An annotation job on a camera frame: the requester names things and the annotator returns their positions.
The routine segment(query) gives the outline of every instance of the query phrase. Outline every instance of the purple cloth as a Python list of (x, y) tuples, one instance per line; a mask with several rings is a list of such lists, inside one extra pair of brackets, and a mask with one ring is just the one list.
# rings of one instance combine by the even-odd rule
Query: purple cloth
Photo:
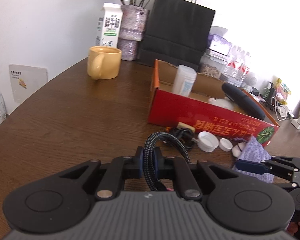
[[(271, 159), (271, 156), (269, 153), (262, 147), (260, 143), (258, 143), (257, 139), (254, 136), (251, 136), (250, 140), (248, 141), (247, 145), (241, 152), (238, 160), (246, 160), (246, 161), (252, 161), (252, 162), (261, 162), (262, 160), (269, 160)], [(267, 183), (272, 183), (273, 182), (273, 175), (270, 173), (265, 173), (265, 174), (254, 174), (251, 172), (247, 171), (240, 171), (238, 170), (235, 166), (233, 166), (233, 169), (243, 173), (245, 175), (249, 175), (252, 177), (256, 177), (257, 179), (267, 182)]]

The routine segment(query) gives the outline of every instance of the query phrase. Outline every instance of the white board on wall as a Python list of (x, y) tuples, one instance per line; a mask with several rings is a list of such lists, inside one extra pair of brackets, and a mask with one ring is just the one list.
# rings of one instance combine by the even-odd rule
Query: white board on wall
[(48, 82), (45, 68), (22, 65), (9, 65), (10, 83), (13, 99), (22, 103)]

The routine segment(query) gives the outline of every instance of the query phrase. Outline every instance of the human hand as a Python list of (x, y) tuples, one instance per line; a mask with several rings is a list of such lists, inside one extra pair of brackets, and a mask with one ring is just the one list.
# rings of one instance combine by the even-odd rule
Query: human hand
[(299, 223), (290, 222), (287, 228), (287, 232), (293, 236), (299, 229), (298, 225), (300, 226), (300, 222)]

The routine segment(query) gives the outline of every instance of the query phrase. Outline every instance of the vase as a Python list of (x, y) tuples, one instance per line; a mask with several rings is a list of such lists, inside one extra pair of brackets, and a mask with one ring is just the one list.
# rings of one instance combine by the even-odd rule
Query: vase
[(129, 61), (135, 60), (137, 58), (138, 42), (119, 38), (118, 49), (122, 51), (121, 59)]
[(123, 12), (119, 38), (128, 41), (141, 41), (146, 29), (149, 10), (135, 5), (122, 5)]

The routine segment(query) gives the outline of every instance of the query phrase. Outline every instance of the brown table surface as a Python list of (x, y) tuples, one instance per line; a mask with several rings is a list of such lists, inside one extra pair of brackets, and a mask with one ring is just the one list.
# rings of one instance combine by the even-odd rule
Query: brown table surface
[[(2, 202), (10, 191), (89, 159), (106, 163), (134, 155), (151, 133), (163, 129), (147, 123), (152, 70), (123, 61), (117, 78), (93, 81), (84, 59), (39, 89), (0, 125), (0, 238), (9, 231)], [(300, 157), (300, 132), (289, 121), (280, 125), (266, 150)], [(163, 150), (164, 155), (178, 154), (167, 146)], [(234, 162), (220, 149), (211, 154), (193, 149), (190, 157), (227, 167)], [(129, 180), (126, 189), (148, 187), (143, 179)]]

